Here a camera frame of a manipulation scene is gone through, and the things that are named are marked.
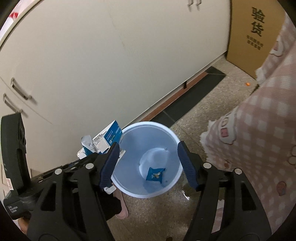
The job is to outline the person's left hand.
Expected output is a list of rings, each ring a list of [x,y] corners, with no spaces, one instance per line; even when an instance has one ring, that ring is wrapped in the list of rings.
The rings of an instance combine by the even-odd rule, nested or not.
[[[30,220],[24,217],[21,217],[18,219],[18,225],[20,227],[20,230],[26,235],[28,232]]]

